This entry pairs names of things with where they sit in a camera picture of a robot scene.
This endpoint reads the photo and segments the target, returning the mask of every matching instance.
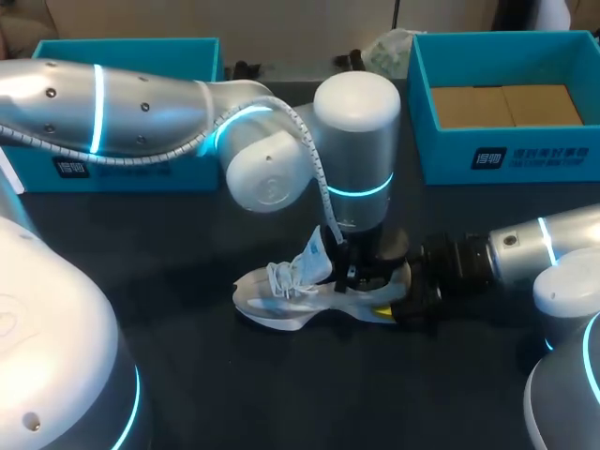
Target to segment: white sneaker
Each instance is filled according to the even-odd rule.
[[[324,282],[332,273],[321,227],[317,227],[304,251],[292,262],[270,262],[238,279],[233,302],[252,321],[284,331],[299,330],[326,309],[346,312],[361,321],[394,323],[373,309],[406,295],[411,279],[408,264],[395,271],[385,286],[364,292],[350,288],[336,292],[335,281]]]

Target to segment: wall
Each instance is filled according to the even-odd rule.
[[[570,0],[572,11],[571,28],[577,30],[592,30],[600,28],[599,0]]]
[[[401,0],[398,23],[428,31],[489,29],[496,1]],[[394,0],[47,3],[62,38],[217,36],[230,63],[317,61],[365,47],[390,28],[394,9]]]

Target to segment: shoelace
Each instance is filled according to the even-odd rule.
[[[266,266],[271,292],[275,297],[285,297],[288,300],[298,294],[314,294],[317,289],[314,284],[300,283],[300,268],[302,254],[297,255],[292,262],[270,262]]]

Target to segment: black table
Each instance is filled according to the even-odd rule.
[[[315,84],[270,87],[295,105]],[[387,225],[415,245],[600,199],[597,185],[425,187],[407,110]],[[235,313],[232,282],[289,261],[322,219],[315,187],[264,216],[226,188],[23,201],[47,242],[111,300],[153,400],[156,449],[531,448],[522,393],[540,349],[527,296],[457,304],[437,336],[341,313],[284,334]]]

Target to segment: cyan storage box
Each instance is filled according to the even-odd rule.
[[[442,128],[436,87],[564,84],[584,126]],[[600,49],[588,32],[417,35],[412,128],[431,185],[600,180]]]
[[[215,38],[47,40],[39,43],[34,57],[185,80],[223,79]],[[218,187],[218,159],[211,156],[189,155],[150,166],[119,168],[71,162],[24,147],[3,149],[27,191],[210,191]]]

